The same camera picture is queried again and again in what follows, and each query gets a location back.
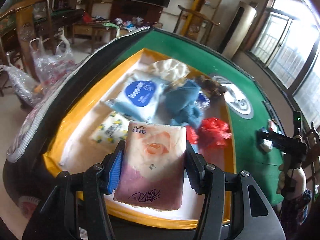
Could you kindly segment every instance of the blue and white package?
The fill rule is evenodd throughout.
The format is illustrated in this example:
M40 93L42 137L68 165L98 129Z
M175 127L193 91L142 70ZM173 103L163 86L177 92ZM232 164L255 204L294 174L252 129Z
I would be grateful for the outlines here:
M129 119L151 122L166 86L166 81L160 78L135 71L119 95L105 104Z
M206 109L210 106L209 98L200 90L197 100L195 101L196 106L199 109Z

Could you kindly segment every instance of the blue logo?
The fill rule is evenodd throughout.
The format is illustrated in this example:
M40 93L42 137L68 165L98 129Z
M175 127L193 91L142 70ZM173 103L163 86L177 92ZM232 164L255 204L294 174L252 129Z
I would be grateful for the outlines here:
M156 84L152 81L134 81L125 88L125 95L136 106L144 107L149 104L156 91Z

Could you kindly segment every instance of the window pane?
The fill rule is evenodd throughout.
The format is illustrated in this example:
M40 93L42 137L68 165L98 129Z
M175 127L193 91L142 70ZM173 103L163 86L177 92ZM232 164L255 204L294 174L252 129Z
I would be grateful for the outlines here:
M320 125L320 57L294 99L307 122L310 124L313 121L317 128Z
M290 15L315 25L316 21L311 11L301 2L296 0L276 0L273 9L284 11Z
M292 21L280 49L268 66L286 88L298 76L318 35L318 30L310 24Z
M275 49L288 19L289 18L286 16L270 13L263 31L251 50L251 52L263 63L267 62Z

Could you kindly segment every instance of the human hand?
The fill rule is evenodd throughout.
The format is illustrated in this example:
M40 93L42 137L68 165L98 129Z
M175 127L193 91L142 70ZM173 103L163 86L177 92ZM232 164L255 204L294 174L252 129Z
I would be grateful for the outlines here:
M283 164L279 166L279 170L281 171L279 174L279 181L278 181L278 188L276 193L280 194L281 190L284 188L284 180L285 180L285 174L282 171L283 170ZM292 175L292 169L288 170L287 175L291 178ZM296 183L296 187L294 189L294 192L288 192L286 195L287 200L292 200L297 197L299 197L305 190L306 190L306 175L302 168L294 169L292 179L294 179Z

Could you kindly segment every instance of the crumpled red bag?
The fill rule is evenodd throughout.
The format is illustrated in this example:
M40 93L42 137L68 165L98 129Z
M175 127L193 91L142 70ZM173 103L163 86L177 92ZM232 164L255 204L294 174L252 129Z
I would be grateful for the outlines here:
M196 131L190 126L187 125L187 141L189 141L190 144L197 144L198 143L198 135Z
M199 148L224 148L231 138L229 125L216 117L203 119L198 135Z

